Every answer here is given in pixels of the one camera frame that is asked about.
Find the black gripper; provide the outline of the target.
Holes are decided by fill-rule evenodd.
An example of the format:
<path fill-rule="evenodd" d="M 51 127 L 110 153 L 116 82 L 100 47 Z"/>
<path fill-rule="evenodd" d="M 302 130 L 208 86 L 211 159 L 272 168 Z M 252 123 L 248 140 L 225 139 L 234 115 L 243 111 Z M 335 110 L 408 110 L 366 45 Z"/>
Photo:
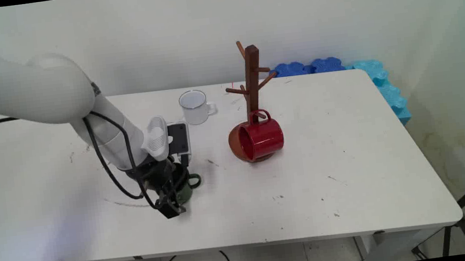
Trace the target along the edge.
<path fill-rule="evenodd" d="M 175 163 L 174 157 L 168 156 L 163 161 L 147 157 L 137 167 L 127 169 L 126 175 L 138 183 L 140 194 L 146 201 L 153 201 L 147 191 L 155 191 L 158 196 L 155 208 L 166 218 L 185 213 L 186 208 L 179 202 L 177 194 L 188 186 L 189 171 L 187 166 Z"/>

